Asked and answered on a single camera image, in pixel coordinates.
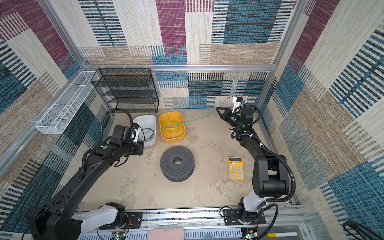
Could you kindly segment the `grey perforated cable spool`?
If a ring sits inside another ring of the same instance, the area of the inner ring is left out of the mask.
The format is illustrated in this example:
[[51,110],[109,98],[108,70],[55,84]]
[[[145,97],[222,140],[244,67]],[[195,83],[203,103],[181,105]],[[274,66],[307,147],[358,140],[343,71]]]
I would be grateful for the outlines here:
[[163,175],[171,182],[179,183],[187,180],[195,170],[193,153],[182,146],[169,148],[160,160]]

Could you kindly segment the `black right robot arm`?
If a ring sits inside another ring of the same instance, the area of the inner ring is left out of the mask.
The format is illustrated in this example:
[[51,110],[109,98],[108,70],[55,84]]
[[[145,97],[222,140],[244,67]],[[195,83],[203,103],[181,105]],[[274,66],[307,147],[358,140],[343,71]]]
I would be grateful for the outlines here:
[[289,201],[296,191],[296,179],[286,157],[278,155],[261,141],[253,125],[261,118],[261,111],[253,105],[242,105],[234,110],[217,107],[219,117],[231,127],[235,139],[254,159],[250,194],[237,207],[241,224],[249,224],[270,205]]

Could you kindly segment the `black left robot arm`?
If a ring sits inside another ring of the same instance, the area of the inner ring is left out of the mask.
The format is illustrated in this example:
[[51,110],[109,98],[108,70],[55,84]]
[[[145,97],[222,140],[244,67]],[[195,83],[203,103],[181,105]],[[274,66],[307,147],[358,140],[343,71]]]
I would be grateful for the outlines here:
[[142,128],[129,117],[130,126],[115,126],[112,136],[84,152],[82,165],[68,183],[41,208],[27,213],[28,230],[34,240],[77,240],[103,226],[126,230],[131,224],[126,208],[117,203],[106,205],[82,215],[75,213],[81,200],[98,178],[111,166],[122,165],[120,159],[141,156],[144,141],[139,140]]

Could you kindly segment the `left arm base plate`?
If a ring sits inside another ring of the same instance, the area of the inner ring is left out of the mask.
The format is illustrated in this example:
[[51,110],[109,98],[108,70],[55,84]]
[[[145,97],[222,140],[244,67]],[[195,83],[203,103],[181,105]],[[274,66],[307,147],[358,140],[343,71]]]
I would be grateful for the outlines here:
[[128,230],[141,227],[143,212],[118,213],[114,222],[101,226],[99,230]]

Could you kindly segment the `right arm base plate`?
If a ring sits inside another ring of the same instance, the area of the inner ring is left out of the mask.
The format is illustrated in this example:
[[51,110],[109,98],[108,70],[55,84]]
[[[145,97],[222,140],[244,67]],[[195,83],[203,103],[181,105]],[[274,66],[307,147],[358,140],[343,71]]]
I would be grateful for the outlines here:
[[266,223],[265,216],[262,213],[238,213],[237,209],[224,208],[220,210],[226,226],[235,225],[263,225]]

